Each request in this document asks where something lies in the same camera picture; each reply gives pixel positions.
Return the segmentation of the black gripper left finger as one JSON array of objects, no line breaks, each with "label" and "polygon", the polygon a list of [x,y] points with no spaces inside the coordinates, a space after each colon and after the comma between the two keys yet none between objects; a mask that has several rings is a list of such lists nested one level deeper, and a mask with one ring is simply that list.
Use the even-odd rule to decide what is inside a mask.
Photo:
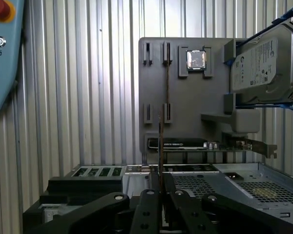
[{"label": "black gripper left finger", "polygon": [[52,221],[28,230],[29,234],[158,234],[161,219],[159,175],[148,175],[149,186],[137,205],[131,198],[112,192]]}]

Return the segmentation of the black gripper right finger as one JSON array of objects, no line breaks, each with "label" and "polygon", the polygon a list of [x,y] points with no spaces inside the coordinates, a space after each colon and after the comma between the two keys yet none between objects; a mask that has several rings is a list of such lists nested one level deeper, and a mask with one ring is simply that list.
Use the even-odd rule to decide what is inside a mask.
[{"label": "black gripper right finger", "polygon": [[166,215],[189,234],[293,234],[293,224],[217,193],[201,199],[175,187],[165,174]]}]

